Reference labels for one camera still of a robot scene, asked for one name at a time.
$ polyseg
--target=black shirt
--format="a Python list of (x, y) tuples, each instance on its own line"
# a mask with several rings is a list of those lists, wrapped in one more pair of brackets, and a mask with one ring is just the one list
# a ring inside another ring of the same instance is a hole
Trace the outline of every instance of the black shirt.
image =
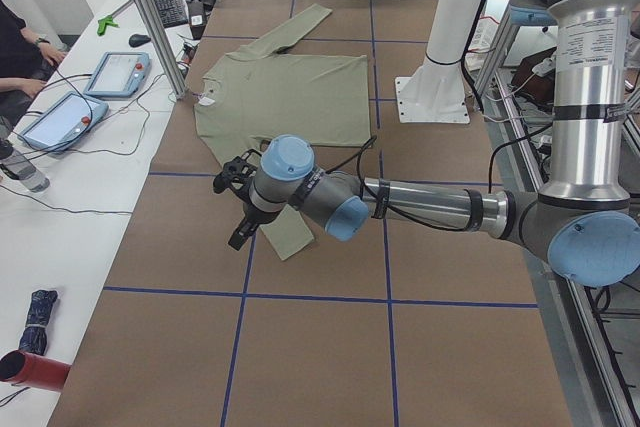
[(0, 0), (0, 77), (29, 78), (40, 67), (40, 49), (20, 33), (25, 27), (24, 20)]

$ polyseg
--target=wrist watch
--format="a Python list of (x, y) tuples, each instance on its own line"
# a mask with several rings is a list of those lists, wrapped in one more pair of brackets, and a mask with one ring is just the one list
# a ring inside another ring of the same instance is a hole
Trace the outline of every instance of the wrist watch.
[(33, 45), (35, 45), (36, 47), (40, 47), (40, 44), (45, 43), (45, 44), (50, 44), (51, 42), (49, 42), (47, 39), (43, 38), (43, 37), (38, 37), (36, 39), (36, 41), (33, 43)]

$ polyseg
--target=person's arm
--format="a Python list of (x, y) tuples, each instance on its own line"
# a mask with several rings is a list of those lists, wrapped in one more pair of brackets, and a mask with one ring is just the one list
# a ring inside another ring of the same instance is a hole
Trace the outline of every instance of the person's arm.
[(43, 42), (42, 38), (29, 27), (24, 27), (20, 30), (20, 33), (22, 34), (22, 37), (24, 37), (24, 40), (40, 49), (42, 57), (51, 65), (60, 64), (67, 55), (66, 52), (60, 52), (49, 42)]
[(21, 90), (32, 99), (47, 85), (46, 82), (36, 79), (23, 79), (20, 77), (0, 78), (0, 92)]

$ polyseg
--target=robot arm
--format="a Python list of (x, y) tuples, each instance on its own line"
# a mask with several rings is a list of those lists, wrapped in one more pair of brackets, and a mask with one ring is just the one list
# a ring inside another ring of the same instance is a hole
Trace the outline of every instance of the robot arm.
[(297, 137), (274, 139), (259, 167), (248, 156), (225, 164), (214, 190), (230, 187), (245, 219), (230, 244), (240, 248), (286, 204), (341, 240), (372, 214), (448, 231), (482, 230), (519, 244), (558, 274), (597, 287), (640, 265), (640, 227), (627, 215), (618, 183), (624, 110), (624, 51), (640, 0), (512, 0), (558, 23), (553, 162), (538, 193), (480, 194), (422, 184), (327, 174)]

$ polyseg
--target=person's hand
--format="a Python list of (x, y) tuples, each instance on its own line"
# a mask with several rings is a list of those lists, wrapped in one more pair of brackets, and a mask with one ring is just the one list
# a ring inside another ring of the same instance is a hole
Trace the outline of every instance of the person's hand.
[(60, 52), (53, 45), (47, 44), (46, 42), (40, 42), (38, 48), (44, 60), (54, 66), (60, 65), (60, 62), (67, 56), (66, 52)]
[(27, 94), (32, 99), (40, 93), (47, 83), (43, 80), (37, 79), (21, 79), (20, 90)]

